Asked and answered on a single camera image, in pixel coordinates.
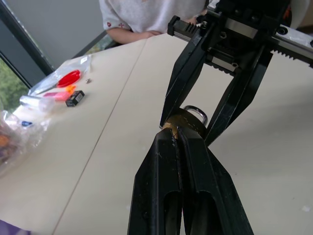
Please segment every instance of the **white table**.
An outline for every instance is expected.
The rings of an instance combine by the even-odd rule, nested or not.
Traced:
[[[134,175],[156,132],[174,62],[186,45],[147,41],[56,229],[125,234]],[[231,77],[205,66],[185,101],[213,114]],[[313,70],[274,55],[252,105],[210,147],[231,174],[255,234],[311,234]]]
[[[144,44],[93,55],[90,71],[77,83],[86,97],[75,108],[59,106],[35,154],[0,178],[1,220],[52,234]]]

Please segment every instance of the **plastic bag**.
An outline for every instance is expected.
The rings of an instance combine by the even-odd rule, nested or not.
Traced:
[[[91,55],[84,56],[80,59],[74,59],[65,62],[62,66],[60,66],[56,71],[48,75],[42,81],[33,86],[28,95],[37,95],[41,92],[47,90],[50,87],[53,87],[58,81],[61,80],[68,73],[79,70],[82,73],[82,76],[89,70],[91,64]]]
[[[7,111],[0,111],[0,177],[40,144],[49,123],[49,119],[40,123],[21,121]]]

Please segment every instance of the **robotic arm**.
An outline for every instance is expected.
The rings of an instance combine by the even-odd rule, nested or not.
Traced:
[[[281,24],[288,6],[288,0],[221,0],[200,27],[172,18],[168,34],[188,45],[174,65],[162,131],[135,177],[129,235],[178,235],[182,214],[187,235],[253,234],[230,175],[207,147],[252,102],[271,51],[313,67],[313,38]],[[208,127],[199,108],[180,108],[204,64],[233,76]]]

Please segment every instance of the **screw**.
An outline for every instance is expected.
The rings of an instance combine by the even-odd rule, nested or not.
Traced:
[[[202,29],[206,29],[207,28],[207,22],[206,21],[203,21],[201,23],[201,26],[200,26]]]
[[[222,39],[227,38],[227,34],[225,32],[220,32],[220,38]]]
[[[231,63],[232,67],[234,67],[235,69],[239,67],[239,65],[237,63]]]
[[[285,35],[288,33],[288,29],[286,29],[285,27],[279,27],[277,29],[277,33],[280,34],[280,35]]]

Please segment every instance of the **window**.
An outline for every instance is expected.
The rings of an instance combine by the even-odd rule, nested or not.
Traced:
[[[4,109],[14,111],[20,104],[20,97],[27,92],[27,86],[0,58],[0,99]]]
[[[16,74],[13,76],[16,84],[22,84],[16,80],[18,77],[28,87],[32,87],[53,72],[44,55],[2,0],[0,0],[0,32],[0,58],[3,59],[0,62],[1,74],[7,71],[3,68],[9,67],[14,71],[11,74]]]

